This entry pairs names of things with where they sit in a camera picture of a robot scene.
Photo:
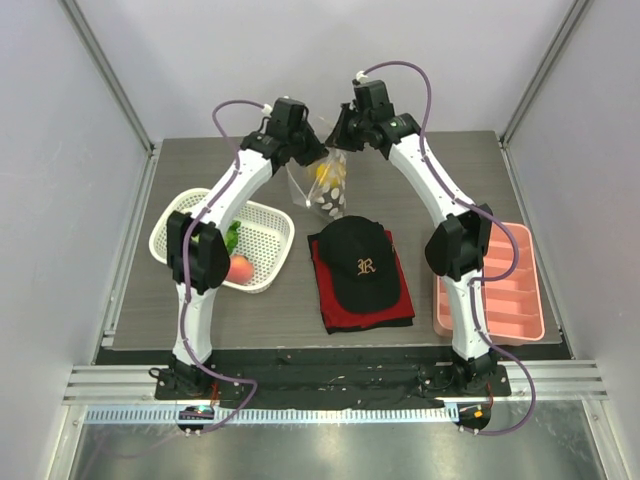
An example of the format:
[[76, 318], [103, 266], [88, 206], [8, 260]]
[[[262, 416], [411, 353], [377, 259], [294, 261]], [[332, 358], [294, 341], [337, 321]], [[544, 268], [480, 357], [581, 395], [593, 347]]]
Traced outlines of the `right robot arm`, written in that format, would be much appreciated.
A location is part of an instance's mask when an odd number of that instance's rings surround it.
[[327, 139], [331, 147], [379, 151], [413, 187], [435, 230], [425, 247], [431, 270], [445, 286], [453, 321], [451, 380], [465, 395], [495, 374], [497, 355], [488, 340], [482, 284], [492, 211], [477, 206], [447, 174], [409, 114], [396, 113], [381, 80], [353, 83], [354, 99], [341, 106]]

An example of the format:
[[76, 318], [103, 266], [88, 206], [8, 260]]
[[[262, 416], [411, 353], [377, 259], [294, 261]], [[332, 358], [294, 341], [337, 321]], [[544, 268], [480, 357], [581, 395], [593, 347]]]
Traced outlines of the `fake red peach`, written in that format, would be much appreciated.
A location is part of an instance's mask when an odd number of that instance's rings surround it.
[[254, 266], [247, 257], [243, 255], [232, 255], [230, 257], [230, 269], [226, 280], [234, 284], [246, 285], [252, 280], [254, 271]]

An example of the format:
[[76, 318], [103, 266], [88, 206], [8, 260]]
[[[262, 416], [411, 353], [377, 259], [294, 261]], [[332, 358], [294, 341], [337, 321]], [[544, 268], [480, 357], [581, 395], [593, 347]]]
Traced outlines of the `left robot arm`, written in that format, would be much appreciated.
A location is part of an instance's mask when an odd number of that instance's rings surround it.
[[236, 214], [289, 161], [307, 166], [328, 153], [304, 103], [281, 97], [258, 108], [260, 127], [228, 143], [233, 161], [221, 179], [191, 212], [175, 210], [166, 221], [166, 263], [179, 310], [176, 343], [158, 384], [180, 396], [203, 398], [224, 378], [206, 363], [213, 352], [213, 303], [231, 267], [224, 237]]

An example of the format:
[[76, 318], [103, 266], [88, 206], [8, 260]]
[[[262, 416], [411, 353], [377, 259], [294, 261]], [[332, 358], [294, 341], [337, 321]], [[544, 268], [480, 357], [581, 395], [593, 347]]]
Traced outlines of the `clear zip top bag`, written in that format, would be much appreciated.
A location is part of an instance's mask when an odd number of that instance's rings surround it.
[[302, 167], [295, 161], [291, 161], [286, 166], [288, 186], [292, 202], [317, 216], [326, 222], [332, 222], [320, 215], [319, 208], [314, 204], [314, 199], [320, 194], [323, 188], [329, 186], [321, 186], [315, 178], [316, 168], [324, 162], [339, 161], [346, 167], [346, 179], [338, 186], [344, 189], [346, 195], [347, 186], [347, 153], [343, 150], [331, 148], [327, 157], [314, 162], [313, 164]]

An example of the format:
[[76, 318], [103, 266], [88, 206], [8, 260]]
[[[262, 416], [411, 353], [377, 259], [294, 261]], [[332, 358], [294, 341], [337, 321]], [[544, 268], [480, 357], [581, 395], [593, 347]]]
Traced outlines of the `fake green cabbage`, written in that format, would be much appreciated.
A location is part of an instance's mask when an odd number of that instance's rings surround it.
[[241, 222], [234, 220], [229, 226], [225, 236], [224, 243], [229, 256], [231, 256], [239, 242], [239, 229]]

